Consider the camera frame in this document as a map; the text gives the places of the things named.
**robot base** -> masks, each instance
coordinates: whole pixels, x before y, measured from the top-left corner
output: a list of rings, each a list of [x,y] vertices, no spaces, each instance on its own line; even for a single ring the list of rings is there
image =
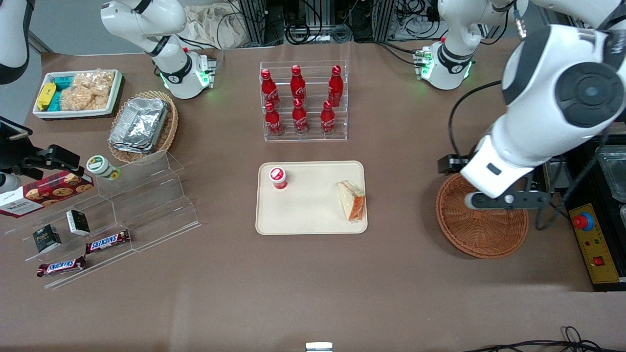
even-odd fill
[[[416,65],[415,72],[419,80],[428,81],[433,87],[440,90],[452,90],[461,85],[461,82],[470,74],[471,61],[463,67],[456,65],[450,70],[441,62],[438,51],[442,42],[425,46],[413,54],[413,62]]]
[[[165,88],[179,99],[191,99],[204,89],[213,87],[215,81],[215,61],[207,61],[206,56],[200,56],[194,52],[189,52],[187,55],[192,59],[192,69],[180,83],[168,82],[161,75]]]

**aluminum foil container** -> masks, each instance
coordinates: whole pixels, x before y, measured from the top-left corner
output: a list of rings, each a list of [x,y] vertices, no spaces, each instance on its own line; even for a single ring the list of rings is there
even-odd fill
[[[131,99],[111,132],[109,143],[125,152],[154,152],[168,109],[167,102],[161,99]]]

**yellow control panel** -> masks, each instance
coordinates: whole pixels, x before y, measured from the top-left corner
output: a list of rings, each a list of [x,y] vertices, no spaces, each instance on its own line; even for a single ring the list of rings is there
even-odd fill
[[[619,276],[591,203],[570,210],[570,218],[594,284],[619,282]]]

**emergency stop button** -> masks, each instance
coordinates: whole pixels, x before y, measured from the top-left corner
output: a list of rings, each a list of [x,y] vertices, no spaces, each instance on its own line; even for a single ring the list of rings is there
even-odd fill
[[[582,231],[591,231],[593,229],[593,217],[591,214],[587,212],[582,212],[576,215],[572,222],[574,223],[574,227]]]

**white cloth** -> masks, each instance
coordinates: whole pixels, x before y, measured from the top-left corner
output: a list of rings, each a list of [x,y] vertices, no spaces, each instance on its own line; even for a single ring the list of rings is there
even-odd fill
[[[225,49],[238,48],[249,41],[244,17],[240,13],[232,14],[222,21],[227,14],[239,12],[239,9],[229,3],[189,5],[185,6],[185,12],[189,32],[187,39],[213,44],[218,48],[223,46]]]

